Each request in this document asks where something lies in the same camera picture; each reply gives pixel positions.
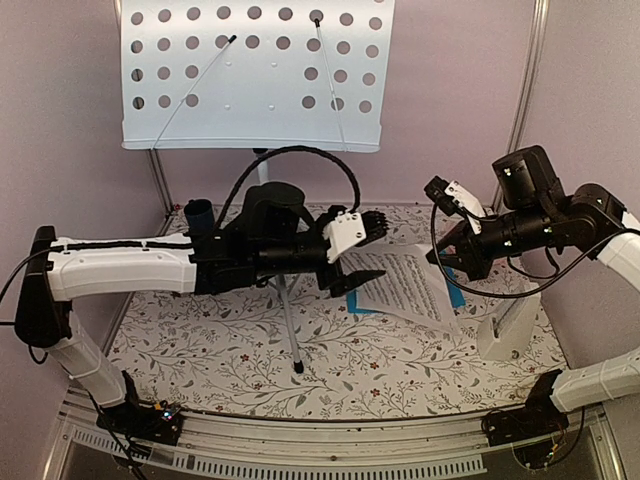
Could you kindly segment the white sheet music page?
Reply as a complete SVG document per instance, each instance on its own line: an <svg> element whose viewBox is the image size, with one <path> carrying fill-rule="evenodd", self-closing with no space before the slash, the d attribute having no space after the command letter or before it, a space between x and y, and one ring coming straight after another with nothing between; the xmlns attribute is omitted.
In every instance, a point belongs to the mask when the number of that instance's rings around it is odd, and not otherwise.
<svg viewBox="0 0 640 480"><path fill-rule="evenodd" d="M368 245L342 256L350 270L385 274L355 290L359 310L391 314L448 334L460 333L445 280L426 259L428 244Z"/></svg>

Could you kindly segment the white perforated music stand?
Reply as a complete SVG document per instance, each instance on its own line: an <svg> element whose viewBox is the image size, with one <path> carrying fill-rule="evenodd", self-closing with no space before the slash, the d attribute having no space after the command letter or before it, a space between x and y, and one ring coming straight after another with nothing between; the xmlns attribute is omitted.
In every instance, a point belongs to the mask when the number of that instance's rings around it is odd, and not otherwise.
<svg viewBox="0 0 640 480"><path fill-rule="evenodd" d="M380 147L390 1L122 1L122 145L270 159Z"/></svg>

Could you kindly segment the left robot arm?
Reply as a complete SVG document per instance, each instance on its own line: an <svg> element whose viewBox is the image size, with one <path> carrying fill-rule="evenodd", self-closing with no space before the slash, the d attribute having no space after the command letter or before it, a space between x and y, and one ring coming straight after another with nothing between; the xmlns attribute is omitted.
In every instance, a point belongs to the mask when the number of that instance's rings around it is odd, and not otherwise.
<svg viewBox="0 0 640 480"><path fill-rule="evenodd" d="M17 337L51 355L128 434L148 426L133 380L91 341L72 311L75 299L136 291L216 295L278 275L312 273L320 289L343 296L378 279L377 270L345 273L350 249L383 238L384 214L332 206L313 216L304 193L283 182L253 186L233 219L204 201L187 204L188 229L149 239L83 241L39 228L17 269Z"/></svg>

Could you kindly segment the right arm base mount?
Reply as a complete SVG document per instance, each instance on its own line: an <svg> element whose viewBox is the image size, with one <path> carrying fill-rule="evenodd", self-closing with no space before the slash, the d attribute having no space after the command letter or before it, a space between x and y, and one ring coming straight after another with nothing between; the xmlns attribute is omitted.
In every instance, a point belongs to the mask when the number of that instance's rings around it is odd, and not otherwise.
<svg viewBox="0 0 640 480"><path fill-rule="evenodd" d="M481 419L481 430L489 445L514 445L517 463L530 471L543 470L561 460L569 420L566 414L538 407L494 409Z"/></svg>

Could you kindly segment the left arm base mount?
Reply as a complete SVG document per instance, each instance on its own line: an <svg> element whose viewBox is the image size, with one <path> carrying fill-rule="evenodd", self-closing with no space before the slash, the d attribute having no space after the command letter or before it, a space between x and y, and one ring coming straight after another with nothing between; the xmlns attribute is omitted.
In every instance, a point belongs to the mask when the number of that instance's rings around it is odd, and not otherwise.
<svg viewBox="0 0 640 480"><path fill-rule="evenodd" d="M100 408L96 424L104 430L128 438L176 446L183 422L180 407L163 401L159 408L133 402Z"/></svg>

